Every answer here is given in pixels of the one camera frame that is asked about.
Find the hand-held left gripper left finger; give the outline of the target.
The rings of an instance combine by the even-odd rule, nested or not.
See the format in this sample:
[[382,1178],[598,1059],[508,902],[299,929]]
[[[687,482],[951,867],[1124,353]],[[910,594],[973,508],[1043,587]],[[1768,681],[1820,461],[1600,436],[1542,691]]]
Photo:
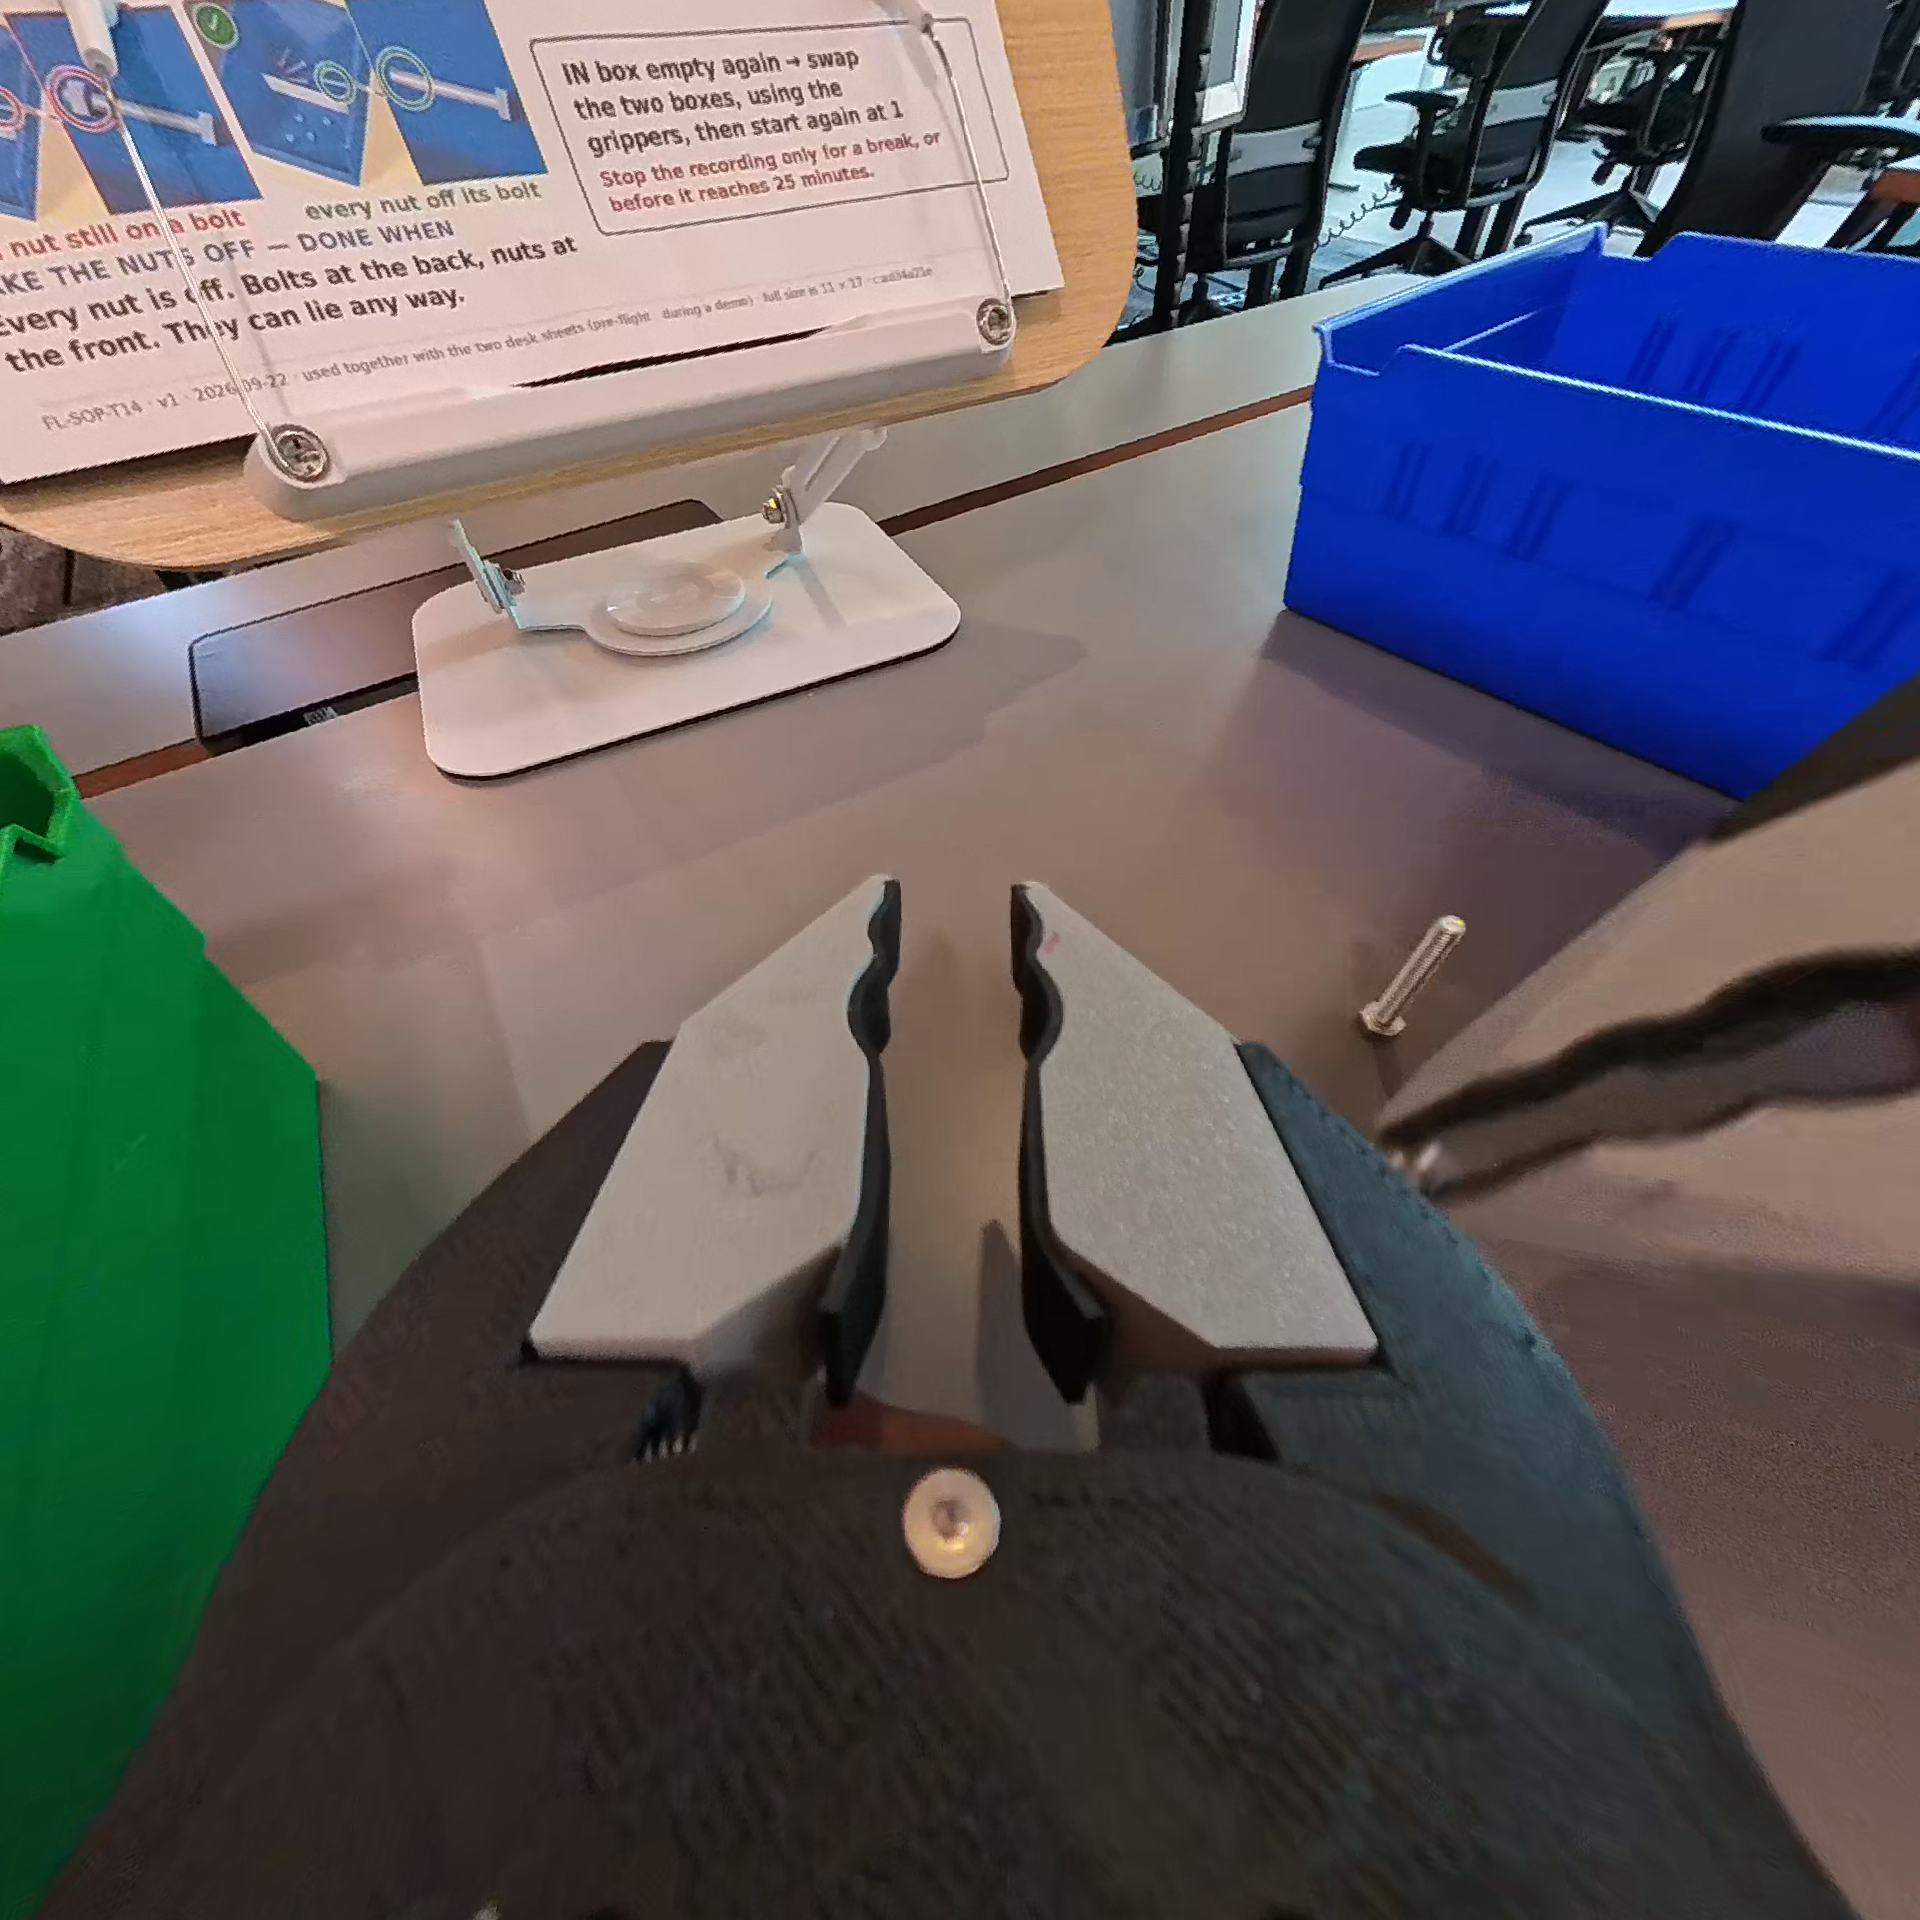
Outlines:
[[678,1026],[528,1327],[540,1361],[853,1402],[886,1291],[900,924],[871,875]]

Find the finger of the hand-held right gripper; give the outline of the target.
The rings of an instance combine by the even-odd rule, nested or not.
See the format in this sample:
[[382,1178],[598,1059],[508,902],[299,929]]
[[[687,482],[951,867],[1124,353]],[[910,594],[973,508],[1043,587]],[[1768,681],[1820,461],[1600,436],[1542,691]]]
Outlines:
[[1697,843],[1441,1045],[1376,1122],[1405,1167],[1544,1167],[1916,1090],[1916,804]]
[[1671,1500],[1916,1500],[1913,1068],[1621,1063],[1427,1122],[1424,1189]]

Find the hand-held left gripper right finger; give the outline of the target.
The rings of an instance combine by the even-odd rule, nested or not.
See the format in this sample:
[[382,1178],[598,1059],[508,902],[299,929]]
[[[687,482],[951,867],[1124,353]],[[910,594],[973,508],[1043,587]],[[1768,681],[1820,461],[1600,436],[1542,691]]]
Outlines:
[[1009,946],[1021,1313],[1057,1394],[1373,1363],[1230,1028],[1043,883],[1012,887]]

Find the silver hex bolt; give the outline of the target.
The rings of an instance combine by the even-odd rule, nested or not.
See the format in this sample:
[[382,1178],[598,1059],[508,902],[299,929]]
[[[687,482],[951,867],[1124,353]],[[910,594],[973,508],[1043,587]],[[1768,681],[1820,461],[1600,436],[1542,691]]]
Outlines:
[[1436,919],[1424,931],[1392,979],[1357,1011],[1360,1031],[1369,1039],[1395,1039],[1405,1031],[1407,1009],[1424,996],[1464,933],[1464,919],[1451,915]]

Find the blue plastic bin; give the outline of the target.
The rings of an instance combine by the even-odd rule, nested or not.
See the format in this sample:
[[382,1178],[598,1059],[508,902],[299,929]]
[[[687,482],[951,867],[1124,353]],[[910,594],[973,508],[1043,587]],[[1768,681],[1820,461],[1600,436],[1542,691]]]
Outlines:
[[1917,665],[1917,268],[1603,230],[1317,324],[1284,604],[1744,801]]

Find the green plastic bin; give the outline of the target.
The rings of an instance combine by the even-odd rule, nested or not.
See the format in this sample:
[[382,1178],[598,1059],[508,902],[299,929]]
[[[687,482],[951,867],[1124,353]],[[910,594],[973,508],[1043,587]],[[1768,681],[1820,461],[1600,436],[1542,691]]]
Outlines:
[[148,1732],[329,1358],[318,1077],[4,730],[4,1915]]

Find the black office chair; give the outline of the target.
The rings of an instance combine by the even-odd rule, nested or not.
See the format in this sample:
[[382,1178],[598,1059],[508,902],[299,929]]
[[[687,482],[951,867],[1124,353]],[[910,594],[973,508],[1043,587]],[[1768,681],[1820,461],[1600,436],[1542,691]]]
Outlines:
[[1638,257],[1707,233],[1768,242],[1844,158],[1917,156],[1916,121],[1863,109],[1884,2],[1741,2],[1685,173]]
[[1308,285],[1369,11],[1366,2],[1260,7],[1245,108],[1196,187],[1187,242],[1187,268],[1200,281],[1245,273],[1245,306]]
[[1409,132],[1352,158],[1397,187],[1392,226],[1416,220],[1419,229],[1327,283],[1381,273],[1438,277],[1507,252],[1603,14],[1603,2],[1459,7],[1438,53],[1460,86],[1389,94],[1413,109]]

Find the printed instruction sheet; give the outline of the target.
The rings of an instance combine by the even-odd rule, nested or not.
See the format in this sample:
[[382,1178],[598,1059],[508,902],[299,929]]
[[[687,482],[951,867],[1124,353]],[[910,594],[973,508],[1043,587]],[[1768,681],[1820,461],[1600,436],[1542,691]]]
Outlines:
[[4,487],[1063,287],[996,4],[4,4]]

